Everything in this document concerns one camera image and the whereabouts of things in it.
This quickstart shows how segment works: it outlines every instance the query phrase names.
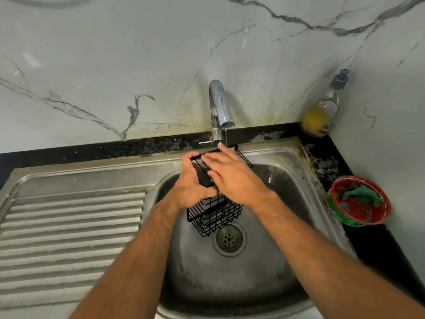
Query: faucet spout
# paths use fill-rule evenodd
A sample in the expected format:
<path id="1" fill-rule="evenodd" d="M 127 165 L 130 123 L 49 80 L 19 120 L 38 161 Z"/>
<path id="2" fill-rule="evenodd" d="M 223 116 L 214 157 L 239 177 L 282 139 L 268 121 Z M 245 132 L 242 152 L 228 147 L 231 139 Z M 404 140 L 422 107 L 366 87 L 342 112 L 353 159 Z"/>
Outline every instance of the faucet spout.
<path id="1" fill-rule="evenodd" d="M 210 82 L 210 110 L 212 143 L 218 145 L 223 141 L 221 128 L 235 126 L 229 102 L 224 94 L 223 84 L 219 80 Z"/>

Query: green scrubber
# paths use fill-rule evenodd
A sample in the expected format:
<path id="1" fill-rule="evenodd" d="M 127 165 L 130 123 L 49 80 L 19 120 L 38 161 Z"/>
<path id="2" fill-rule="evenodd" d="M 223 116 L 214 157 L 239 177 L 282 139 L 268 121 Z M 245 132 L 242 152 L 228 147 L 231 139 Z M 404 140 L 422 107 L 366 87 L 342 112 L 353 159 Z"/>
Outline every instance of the green scrubber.
<path id="1" fill-rule="evenodd" d="M 379 207 L 384 201 L 377 192 L 370 190 L 366 186 L 357 186 L 355 183 L 350 184 L 351 191 L 346 191 L 343 196 L 343 200 L 347 200 L 350 196 L 355 196 L 356 200 L 360 204 L 368 204 L 373 201 L 375 207 Z"/>

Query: yellow dish soap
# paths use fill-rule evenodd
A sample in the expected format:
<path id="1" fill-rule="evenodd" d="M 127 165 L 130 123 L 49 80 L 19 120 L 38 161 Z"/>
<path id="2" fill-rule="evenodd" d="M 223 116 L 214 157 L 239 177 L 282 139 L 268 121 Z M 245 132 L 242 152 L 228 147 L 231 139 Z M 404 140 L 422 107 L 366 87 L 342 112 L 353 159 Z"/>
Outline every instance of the yellow dish soap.
<path id="1" fill-rule="evenodd" d="M 325 96 L 308 109 L 301 123 L 301 129 L 305 133 L 322 138 L 329 132 L 337 114 L 340 91 L 344 89 L 348 82 L 349 72 L 348 69 L 341 69 L 340 73 L 332 79 Z"/>

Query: hand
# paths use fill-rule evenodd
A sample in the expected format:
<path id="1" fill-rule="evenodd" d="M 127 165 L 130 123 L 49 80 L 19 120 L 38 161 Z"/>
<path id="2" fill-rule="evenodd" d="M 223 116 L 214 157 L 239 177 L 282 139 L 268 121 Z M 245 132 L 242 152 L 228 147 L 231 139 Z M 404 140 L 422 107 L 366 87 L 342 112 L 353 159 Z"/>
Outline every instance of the hand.
<path id="1" fill-rule="evenodd" d="M 233 149 L 227 149 L 219 143 L 221 152 L 206 153 L 202 161 L 211 168 L 208 175 L 218 190 L 238 204 L 252 208 L 261 202 L 265 195 L 272 192 Z"/>
<path id="2" fill-rule="evenodd" d="M 206 188 L 199 184 L 196 169 L 190 160 L 193 156 L 198 156 L 199 152 L 188 152 L 182 156 L 182 167 L 180 176 L 174 187 L 171 188 L 167 196 L 177 202 L 179 210 L 194 206 L 203 198 L 218 195 L 215 187 Z"/>

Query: countertop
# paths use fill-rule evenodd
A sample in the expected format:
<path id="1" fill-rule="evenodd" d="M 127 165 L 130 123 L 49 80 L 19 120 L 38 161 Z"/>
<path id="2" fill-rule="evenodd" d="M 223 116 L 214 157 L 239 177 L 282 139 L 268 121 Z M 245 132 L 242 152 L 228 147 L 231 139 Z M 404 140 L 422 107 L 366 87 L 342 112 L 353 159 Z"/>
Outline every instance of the countertop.
<path id="1" fill-rule="evenodd" d="M 329 136 L 322 139 L 311 138 L 303 134 L 296 123 L 229 129 L 227 140 L 230 145 L 291 136 L 301 139 L 326 191 L 338 177 L 352 174 Z M 208 141 L 209 137 L 209 132 L 200 132 L 0 154 L 0 187 L 15 168 L 208 148 L 212 147 L 212 144 L 204 142 Z M 385 225 L 362 228 L 344 225 L 344 230 L 358 258 L 365 265 L 413 298 L 425 303 L 425 289 L 422 283 Z"/>

